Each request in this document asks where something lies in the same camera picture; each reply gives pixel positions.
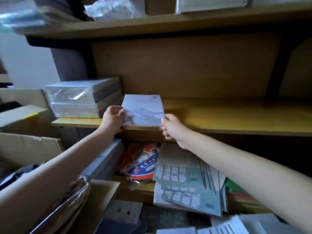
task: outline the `person's right arm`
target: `person's right arm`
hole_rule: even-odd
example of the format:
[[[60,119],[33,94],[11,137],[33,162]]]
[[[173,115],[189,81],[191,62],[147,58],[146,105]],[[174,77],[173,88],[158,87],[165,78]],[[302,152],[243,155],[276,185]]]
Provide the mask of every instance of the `person's right arm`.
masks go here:
[[[312,179],[283,165],[194,132],[179,119],[162,119],[167,140],[196,154],[271,211],[305,233],[312,233]]]

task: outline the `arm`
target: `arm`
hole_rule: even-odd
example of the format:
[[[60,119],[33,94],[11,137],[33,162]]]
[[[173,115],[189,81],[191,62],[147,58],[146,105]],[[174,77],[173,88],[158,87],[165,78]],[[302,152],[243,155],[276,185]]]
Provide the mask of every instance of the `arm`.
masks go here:
[[[274,213],[306,233],[312,233],[312,179],[283,165],[194,132],[166,114],[161,127],[167,140],[196,154]]]
[[[1,233],[25,233],[62,197],[80,173],[113,142],[125,110],[111,106],[100,127],[57,157],[0,191]]]

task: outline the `floor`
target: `floor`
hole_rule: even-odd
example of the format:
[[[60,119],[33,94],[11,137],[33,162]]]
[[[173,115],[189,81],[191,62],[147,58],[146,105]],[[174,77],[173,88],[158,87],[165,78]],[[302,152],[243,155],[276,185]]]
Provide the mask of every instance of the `floor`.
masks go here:
[[[210,217],[205,214],[183,210],[161,208],[144,204],[140,219],[148,224],[147,233],[156,233],[158,229],[211,226]]]

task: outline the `hand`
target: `hand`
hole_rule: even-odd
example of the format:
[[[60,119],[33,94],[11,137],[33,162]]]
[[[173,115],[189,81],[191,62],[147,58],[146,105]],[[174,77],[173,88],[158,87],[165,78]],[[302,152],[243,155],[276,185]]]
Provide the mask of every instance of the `hand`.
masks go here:
[[[116,133],[121,132],[121,126],[126,114],[126,110],[122,106],[109,106],[104,112],[102,123],[97,129],[99,133]]]
[[[177,141],[178,145],[182,149],[186,148],[186,137],[191,131],[174,115],[166,114],[166,118],[162,118],[161,122],[163,126],[160,127],[160,130],[163,131],[163,135],[166,140]]]

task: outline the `person's left arm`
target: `person's left arm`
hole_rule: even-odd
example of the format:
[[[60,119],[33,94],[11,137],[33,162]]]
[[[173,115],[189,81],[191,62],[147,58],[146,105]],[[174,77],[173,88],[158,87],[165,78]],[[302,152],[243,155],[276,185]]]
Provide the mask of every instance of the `person's left arm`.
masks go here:
[[[0,191],[1,233],[25,233],[56,198],[68,191],[70,183],[112,144],[124,115],[123,107],[108,107],[95,132]]]

